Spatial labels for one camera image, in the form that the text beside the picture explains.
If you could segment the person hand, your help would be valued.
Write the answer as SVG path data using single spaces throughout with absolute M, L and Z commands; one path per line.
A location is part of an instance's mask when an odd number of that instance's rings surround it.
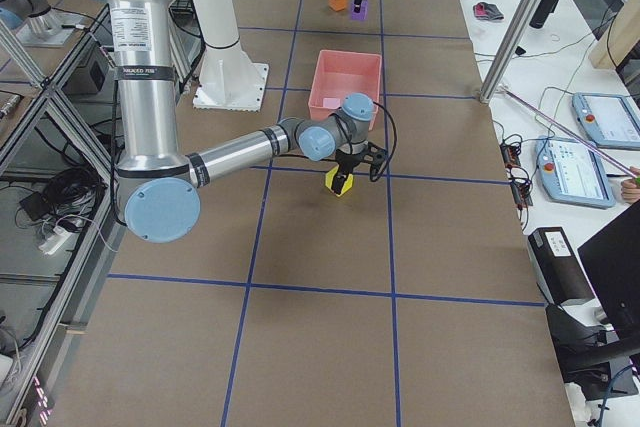
M 640 199 L 640 169 L 638 167 L 631 166 L 630 171 L 633 173 L 633 175 L 630 178 L 623 180 L 620 183 L 620 188 L 622 199 L 629 204 L 633 204 L 635 202 L 638 202 Z

